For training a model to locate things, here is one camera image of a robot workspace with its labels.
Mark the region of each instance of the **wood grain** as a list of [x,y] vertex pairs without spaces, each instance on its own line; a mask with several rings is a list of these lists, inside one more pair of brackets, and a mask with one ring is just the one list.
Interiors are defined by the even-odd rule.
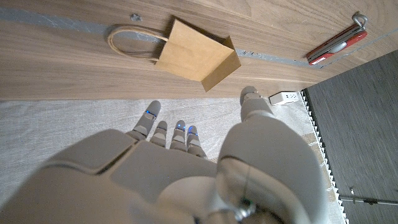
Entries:
[[205,93],[200,82],[156,70],[150,61],[116,54],[102,35],[16,22],[0,22],[0,31],[2,100],[238,97],[247,85],[270,96],[298,91],[333,75],[241,58],[241,68]]
[[384,54],[390,53],[398,49],[398,32],[395,32],[363,49],[360,49],[347,57],[327,66],[324,70],[331,73],[339,74],[370,62]]
[[[395,51],[308,88],[341,195],[351,196],[354,187],[358,197],[398,200],[397,70]],[[396,223],[396,212],[357,204],[349,211],[364,208],[368,215],[349,215],[350,223]]]
[[7,0],[0,5],[108,25],[129,23],[129,15],[137,13],[140,25],[166,33],[176,16],[220,37],[230,35],[239,49],[303,61],[307,52],[350,26],[356,11],[369,17],[369,40],[398,27],[395,0]]

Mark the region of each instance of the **electrical outlet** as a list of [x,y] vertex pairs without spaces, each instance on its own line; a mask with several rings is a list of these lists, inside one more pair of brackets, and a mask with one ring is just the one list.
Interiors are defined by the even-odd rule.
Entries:
[[280,92],[269,98],[271,105],[287,105],[298,100],[297,92]]

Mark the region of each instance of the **red pocket knife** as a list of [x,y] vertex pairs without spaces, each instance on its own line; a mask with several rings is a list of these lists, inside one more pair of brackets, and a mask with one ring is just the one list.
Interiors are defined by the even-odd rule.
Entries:
[[345,29],[343,32],[337,34],[330,40],[323,43],[321,46],[308,53],[308,63],[310,65],[315,65],[316,63],[323,61],[340,50],[343,50],[365,38],[368,34],[365,31],[365,25],[368,22],[368,18],[361,14],[355,14],[353,16],[353,20],[356,24]]

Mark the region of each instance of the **paper bag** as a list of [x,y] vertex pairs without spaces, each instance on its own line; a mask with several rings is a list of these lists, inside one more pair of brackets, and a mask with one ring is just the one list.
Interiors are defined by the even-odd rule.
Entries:
[[[151,32],[142,33],[161,38]],[[174,20],[170,37],[161,39],[166,40],[166,44],[155,68],[201,82],[205,91],[212,89],[241,66],[230,37],[221,44],[182,22]],[[115,51],[120,51],[118,53],[123,55],[131,53],[119,49]]]

